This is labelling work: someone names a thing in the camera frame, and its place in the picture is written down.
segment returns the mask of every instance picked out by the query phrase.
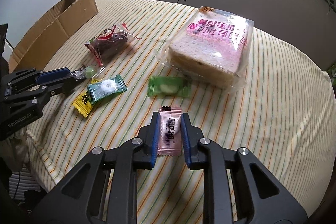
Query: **metal screw head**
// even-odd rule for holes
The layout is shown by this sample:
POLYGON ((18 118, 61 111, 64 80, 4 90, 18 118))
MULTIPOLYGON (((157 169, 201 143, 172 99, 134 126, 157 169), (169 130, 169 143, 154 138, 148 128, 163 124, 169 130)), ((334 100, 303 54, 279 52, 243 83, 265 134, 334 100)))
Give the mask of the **metal screw head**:
POLYGON ((239 148, 239 153, 242 155, 247 155, 249 153, 249 150, 246 147, 239 148))
POLYGON ((201 138, 199 139, 200 143, 201 144, 209 144, 210 143, 210 140, 208 138, 201 138))
POLYGON ((140 138, 134 138, 134 139, 132 140, 132 143, 135 144, 135 145, 137 145, 137 144, 141 144, 141 143, 142 143, 142 139, 140 139, 140 138))
POLYGON ((92 149, 92 153, 95 154, 95 155, 99 155, 102 152, 103 152, 103 149, 99 146, 92 149))

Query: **red candy package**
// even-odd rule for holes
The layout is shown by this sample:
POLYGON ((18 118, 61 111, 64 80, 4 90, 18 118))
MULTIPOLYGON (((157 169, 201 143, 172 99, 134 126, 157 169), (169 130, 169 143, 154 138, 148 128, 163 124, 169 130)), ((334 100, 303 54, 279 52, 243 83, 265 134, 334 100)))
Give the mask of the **red candy package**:
POLYGON ((132 38, 141 39, 131 34, 125 23, 117 24, 86 42, 85 47, 93 53, 100 66, 106 66, 132 38))

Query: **striped tablecloth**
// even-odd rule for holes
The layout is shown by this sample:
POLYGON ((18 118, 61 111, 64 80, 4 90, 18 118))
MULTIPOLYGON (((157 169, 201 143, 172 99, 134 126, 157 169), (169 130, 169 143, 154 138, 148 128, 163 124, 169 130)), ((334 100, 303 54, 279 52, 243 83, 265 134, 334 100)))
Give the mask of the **striped tablecloth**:
MULTIPOLYGON (((313 213, 329 183, 336 153, 335 96, 327 73, 295 47, 254 28, 244 88, 228 95, 195 81, 190 98, 151 99, 151 75, 177 75, 157 62, 154 50, 195 8, 156 0, 96 2, 99 14, 59 49, 46 71, 95 64, 84 43, 117 22, 126 22, 143 39, 133 41, 104 71, 104 79, 122 75, 125 93, 97 103, 83 118, 71 106, 86 89, 83 83, 68 98, 52 97, 43 117, 28 127, 31 167, 48 190, 93 147, 120 146, 150 123, 159 106, 174 105, 223 147, 249 148, 308 215, 313 213)), ((140 171, 137 192, 138 223, 202 221, 202 172, 188 170, 183 156, 159 157, 153 170, 140 171)))

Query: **pink candy wrapper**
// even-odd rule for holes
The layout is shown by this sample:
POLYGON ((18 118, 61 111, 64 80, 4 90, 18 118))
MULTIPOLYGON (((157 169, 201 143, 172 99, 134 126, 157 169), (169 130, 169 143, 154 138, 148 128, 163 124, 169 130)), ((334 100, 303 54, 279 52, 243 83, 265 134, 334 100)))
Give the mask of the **pink candy wrapper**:
POLYGON ((157 154, 161 156, 181 155, 181 115, 180 107, 163 106, 159 110, 160 138, 157 154))

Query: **blue gripper pad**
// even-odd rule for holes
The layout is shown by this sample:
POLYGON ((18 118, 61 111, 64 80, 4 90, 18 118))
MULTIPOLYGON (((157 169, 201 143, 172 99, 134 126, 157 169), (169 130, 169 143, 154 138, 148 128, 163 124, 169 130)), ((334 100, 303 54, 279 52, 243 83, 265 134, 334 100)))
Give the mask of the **blue gripper pad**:
POLYGON ((41 73, 37 77, 36 83, 38 85, 42 85, 44 83, 48 83, 50 81, 63 78, 67 76, 69 73, 70 73, 70 70, 68 68, 61 68, 61 69, 47 71, 47 72, 41 73))
POLYGON ((188 132, 187 132, 187 128, 185 125, 185 120, 184 120, 183 115, 181 118, 181 138, 182 138, 182 144, 183 144, 185 163, 187 167, 190 168, 190 164, 191 164, 190 142, 189 142, 189 136, 188 136, 188 132))
POLYGON ((152 157, 151 157, 151 166, 154 168, 156 163, 156 158, 158 155, 158 147, 159 147, 159 137, 160 137, 160 114, 157 116, 156 124, 155 124, 155 132, 153 136, 152 143, 152 157))

